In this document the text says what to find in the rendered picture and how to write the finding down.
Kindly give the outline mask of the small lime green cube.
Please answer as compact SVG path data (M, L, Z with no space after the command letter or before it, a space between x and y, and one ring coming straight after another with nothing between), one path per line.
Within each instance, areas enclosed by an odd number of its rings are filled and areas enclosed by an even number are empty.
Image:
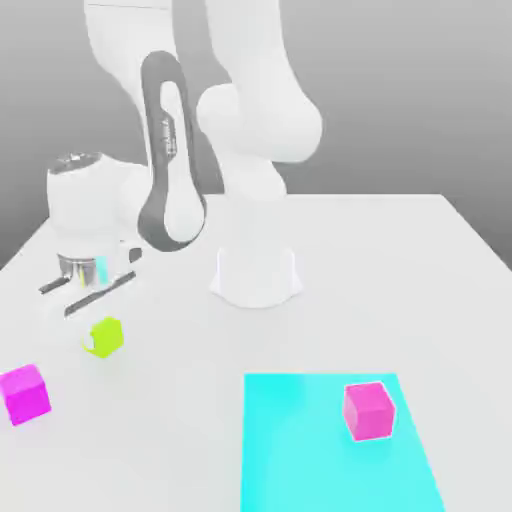
M124 344L121 321L105 317L95 323L82 341L83 349L99 358L107 358Z

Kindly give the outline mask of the large cyan box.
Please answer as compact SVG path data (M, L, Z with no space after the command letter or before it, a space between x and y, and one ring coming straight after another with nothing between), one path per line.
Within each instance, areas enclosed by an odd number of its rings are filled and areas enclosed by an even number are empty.
M393 433L356 442L345 387L372 381L396 407ZM398 377L246 374L240 512L445 512Z

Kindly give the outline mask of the small pink cube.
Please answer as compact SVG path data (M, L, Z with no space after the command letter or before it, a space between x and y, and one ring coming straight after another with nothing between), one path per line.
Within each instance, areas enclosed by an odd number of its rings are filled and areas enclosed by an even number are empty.
M344 388L342 414L355 442L389 438L396 407L381 381L349 384Z

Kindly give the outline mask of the small magenta cube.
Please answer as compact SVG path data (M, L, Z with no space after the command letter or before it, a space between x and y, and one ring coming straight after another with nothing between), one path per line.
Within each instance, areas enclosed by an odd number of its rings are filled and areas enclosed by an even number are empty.
M0 394L13 426L52 410L46 383L34 364L0 375Z

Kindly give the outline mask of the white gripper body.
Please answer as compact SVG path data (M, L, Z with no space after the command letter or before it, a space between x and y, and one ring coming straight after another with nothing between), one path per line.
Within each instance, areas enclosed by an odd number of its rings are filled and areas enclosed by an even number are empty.
M86 284L82 274L61 275L38 288L43 318L52 321L68 320L72 315L128 284L136 276L137 273L131 270L108 284L100 284L97 278Z

